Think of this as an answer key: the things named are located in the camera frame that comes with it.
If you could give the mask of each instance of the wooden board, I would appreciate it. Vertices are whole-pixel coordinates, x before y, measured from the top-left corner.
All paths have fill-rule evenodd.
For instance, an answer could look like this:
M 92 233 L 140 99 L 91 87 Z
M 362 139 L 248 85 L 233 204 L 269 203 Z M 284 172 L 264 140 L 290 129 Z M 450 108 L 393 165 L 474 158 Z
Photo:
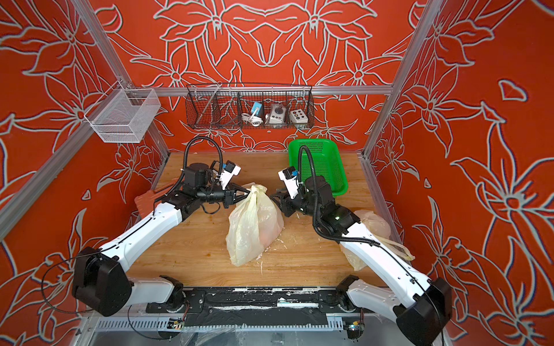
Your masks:
M 353 211 L 374 210 L 357 154 L 341 157 L 349 188 L 345 195 L 337 197 L 337 203 Z M 214 159 L 215 153 L 190 154 L 188 164 L 211 164 Z M 287 153 L 224 153 L 223 159 L 242 168 L 232 182 L 239 185 L 255 182 L 267 187 L 268 193 L 284 187 L 277 171 L 288 167 Z M 171 154 L 158 187 L 179 176 L 182 162 L 183 154 Z M 208 211 L 215 208 L 206 204 Z M 281 235 L 260 259 L 235 267 L 225 241 L 229 214 L 234 208 L 221 208 L 215 215 L 207 215 L 201 208 L 195 211 L 146 250 L 127 275 L 169 275 L 185 286 L 336 286 L 346 276 L 355 274 L 367 283 L 385 286 L 367 267 L 354 272 L 339 245 L 319 238 L 311 226 L 311 217 L 298 213 L 284 218 Z

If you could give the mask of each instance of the black wire basket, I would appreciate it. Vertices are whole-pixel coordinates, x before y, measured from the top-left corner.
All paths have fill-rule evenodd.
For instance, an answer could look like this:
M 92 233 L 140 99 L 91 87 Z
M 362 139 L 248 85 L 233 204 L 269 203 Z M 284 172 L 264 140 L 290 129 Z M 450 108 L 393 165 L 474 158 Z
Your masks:
M 311 128 L 315 111 L 311 88 L 263 83 L 187 85 L 187 124 L 192 128 Z M 261 120 L 252 120 L 252 113 Z

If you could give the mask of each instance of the plastic bag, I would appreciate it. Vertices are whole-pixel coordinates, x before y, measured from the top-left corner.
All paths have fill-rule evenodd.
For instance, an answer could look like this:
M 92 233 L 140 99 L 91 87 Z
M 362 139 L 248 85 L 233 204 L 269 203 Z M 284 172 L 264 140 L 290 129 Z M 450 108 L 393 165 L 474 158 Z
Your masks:
M 391 237 L 391 227 L 384 218 L 375 214 L 371 210 L 356 210 L 354 214 L 360 218 L 362 223 L 370 230 L 373 235 L 389 239 Z
M 407 261 L 412 261 L 416 258 L 412 255 L 407 247 L 389 239 L 391 236 L 391 227 L 384 218 L 380 217 L 370 210 L 356 210 L 354 211 L 354 214 L 356 214 L 360 218 L 367 229 L 381 243 L 388 247 L 389 250 L 391 250 L 397 256 Z M 364 267 L 367 266 L 364 261 L 362 261 L 356 254 L 354 254 L 354 252 L 350 251 L 342 245 L 341 251 L 345 254 L 346 260 L 354 268 L 354 271 L 362 270 Z
M 246 199 L 237 203 L 229 215 L 229 233 L 225 238 L 231 263 L 241 266 L 264 252 L 281 233 L 281 211 L 265 195 L 262 185 L 252 185 Z

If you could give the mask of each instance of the blue connector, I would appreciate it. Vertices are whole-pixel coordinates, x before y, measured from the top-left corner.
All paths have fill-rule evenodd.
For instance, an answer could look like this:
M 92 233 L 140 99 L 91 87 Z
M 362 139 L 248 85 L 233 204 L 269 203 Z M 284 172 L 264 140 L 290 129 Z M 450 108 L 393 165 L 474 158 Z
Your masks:
M 254 105 L 252 106 L 252 109 L 250 110 L 250 114 L 252 114 L 253 116 L 258 116 L 258 113 L 260 112 L 260 110 L 261 110 L 261 103 L 254 102 Z

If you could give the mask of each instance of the orange floral wallpaper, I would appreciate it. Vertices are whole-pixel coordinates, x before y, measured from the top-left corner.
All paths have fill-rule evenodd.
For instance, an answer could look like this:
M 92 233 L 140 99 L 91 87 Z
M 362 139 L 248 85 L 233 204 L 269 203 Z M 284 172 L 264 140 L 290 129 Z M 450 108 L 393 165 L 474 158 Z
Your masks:
M 554 343 L 554 6 L 447 0 L 371 159 L 455 345 Z
M 0 2 L 0 208 L 83 122 L 115 81 L 66 0 Z M 87 141 L 0 242 L 0 345 L 69 344 L 81 315 L 54 312 L 42 300 L 46 269 L 98 246 L 132 225 L 133 198 L 162 163 L 152 138 L 140 144 Z M 49 272 L 45 294 L 66 310 L 73 262 Z
M 2 1 L 0 60 L 2 208 L 83 122 L 115 78 L 65 0 Z
M 221 82 L 303 85 L 392 83 L 425 2 L 91 0 L 136 86 L 186 87 Z M 162 100 L 156 118 L 170 149 L 197 134 L 225 150 L 285 150 L 297 137 L 329 138 L 358 150 L 383 95 L 315 99 L 309 130 L 192 130 L 184 100 Z M 199 144 L 198 149 L 207 149 Z
M 140 144 L 103 143 L 97 135 L 87 141 L 0 242 L 0 345 L 70 343 L 81 314 L 49 308 L 41 279 L 51 265 L 132 226 L 139 217 L 134 197 L 150 189 L 161 161 L 148 135 Z M 73 266 L 51 270 L 44 291 L 57 308 L 82 311 L 70 293 Z

